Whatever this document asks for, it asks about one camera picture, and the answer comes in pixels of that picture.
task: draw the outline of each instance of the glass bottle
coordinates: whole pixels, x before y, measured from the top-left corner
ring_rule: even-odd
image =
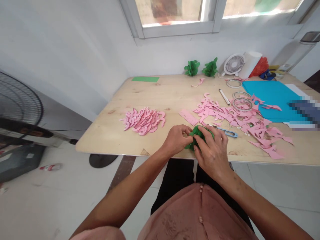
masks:
[[[320,41],[320,31],[307,32],[300,40],[298,47],[295,49],[291,57],[282,64],[276,71],[277,79],[282,79],[283,76],[290,72],[302,58]]]

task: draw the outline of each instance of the pen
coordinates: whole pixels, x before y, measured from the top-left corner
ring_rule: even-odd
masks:
[[[224,100],[226,101],[226,103],[230,106],[230,102],[227,99],[226,95],[224,95],[223,91],[219,88],[219,92],[221,93],[222,97],[224,98]]]

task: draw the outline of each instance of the window frame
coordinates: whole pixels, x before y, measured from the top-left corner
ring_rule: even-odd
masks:
[[[248,23],[250,22],[258,22],[257,27],[263,27],[265,25],[296,25],[301,22],[316,2],[316,0],[304,0],[299,4],[296,11],[290,13],[223,19],[227,0],[206,0],[205,7],[202,10],[204,11],[204,20],[206,21],[143,28],[135,0],[119,1],[133,38],[139,39],[218,33],[221,26],[227,27],[232,25],[233,29],[242,29],[248,27]]]

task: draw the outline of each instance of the pink shirt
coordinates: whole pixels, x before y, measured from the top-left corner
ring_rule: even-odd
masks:
[[[243,219],[210,186],[194,183],[155,211],[138,240],[151,239],[255,239]],[[121,230],[100,227],[84,231],[72,240],[125,240]]]

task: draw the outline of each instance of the fan grille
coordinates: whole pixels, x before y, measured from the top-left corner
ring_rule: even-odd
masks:
[[[38,95],[27,85],[0,72],[0,121],[8,119],[37,126],[42,116],[43,105]],[[6,135],[22,139],[26,134],[0,128],[0,149],[13,144],[5,141]]]
[[[233,56],[227,61],[225,70],[228,74],[234,74],[238,72],[244,64],[244,58],[241,55]]]

